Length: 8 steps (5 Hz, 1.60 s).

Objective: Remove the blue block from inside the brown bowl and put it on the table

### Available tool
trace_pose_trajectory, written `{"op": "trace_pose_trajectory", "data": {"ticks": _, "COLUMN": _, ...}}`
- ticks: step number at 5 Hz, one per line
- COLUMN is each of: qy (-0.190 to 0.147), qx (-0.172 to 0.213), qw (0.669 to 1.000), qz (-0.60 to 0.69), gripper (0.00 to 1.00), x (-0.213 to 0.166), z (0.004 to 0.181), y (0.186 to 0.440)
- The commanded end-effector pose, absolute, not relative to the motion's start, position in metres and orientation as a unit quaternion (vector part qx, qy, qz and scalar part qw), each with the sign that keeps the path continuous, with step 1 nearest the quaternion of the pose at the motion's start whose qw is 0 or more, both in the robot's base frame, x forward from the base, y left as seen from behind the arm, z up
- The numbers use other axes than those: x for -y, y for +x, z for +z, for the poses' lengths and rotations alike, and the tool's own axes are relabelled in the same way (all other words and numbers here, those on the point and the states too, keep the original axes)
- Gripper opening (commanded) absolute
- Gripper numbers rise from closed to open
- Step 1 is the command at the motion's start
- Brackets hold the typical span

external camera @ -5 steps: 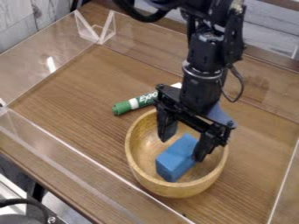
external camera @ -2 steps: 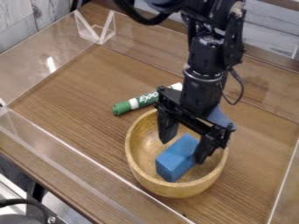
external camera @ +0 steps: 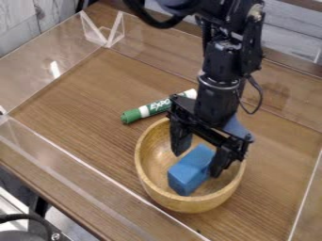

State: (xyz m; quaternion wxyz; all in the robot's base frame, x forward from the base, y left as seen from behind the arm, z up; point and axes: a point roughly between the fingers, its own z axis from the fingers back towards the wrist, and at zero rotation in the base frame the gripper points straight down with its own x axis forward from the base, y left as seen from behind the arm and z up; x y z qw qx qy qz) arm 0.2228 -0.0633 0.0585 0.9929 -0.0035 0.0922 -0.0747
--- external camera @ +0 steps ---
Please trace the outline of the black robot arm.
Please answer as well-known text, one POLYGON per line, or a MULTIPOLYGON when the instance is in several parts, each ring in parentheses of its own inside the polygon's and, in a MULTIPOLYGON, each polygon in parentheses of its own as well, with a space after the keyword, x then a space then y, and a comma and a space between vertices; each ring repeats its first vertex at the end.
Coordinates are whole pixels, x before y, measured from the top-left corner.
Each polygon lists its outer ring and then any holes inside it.
POLYGON ((142 21, 158 29, 174 27, 193 15, 204 31, 204 68, 198 96, 170 96, 172 150, 182 154, 200 136, 217 147, 210 175, 220 177, 234 161, 246 158, 254 135, 238 120, 246 84, 261 70, 265 0, 157 0, 172 18, 157 20, 145 0, 123 0, 142 21))

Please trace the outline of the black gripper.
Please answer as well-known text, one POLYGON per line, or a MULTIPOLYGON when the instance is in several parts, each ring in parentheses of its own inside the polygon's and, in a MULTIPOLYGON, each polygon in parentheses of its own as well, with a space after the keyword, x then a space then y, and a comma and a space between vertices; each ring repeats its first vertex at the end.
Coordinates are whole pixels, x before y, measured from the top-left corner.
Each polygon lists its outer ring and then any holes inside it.
POLYGON ((218 81, 208 74, 198 76, 198 95, 170 97, 172 151, 181 156, 190 148, 197 135, 217 147, 210 163, 210 176, 218 178, 236 160, 246 158, 254 135, 237 118, 245 79, 218 81))

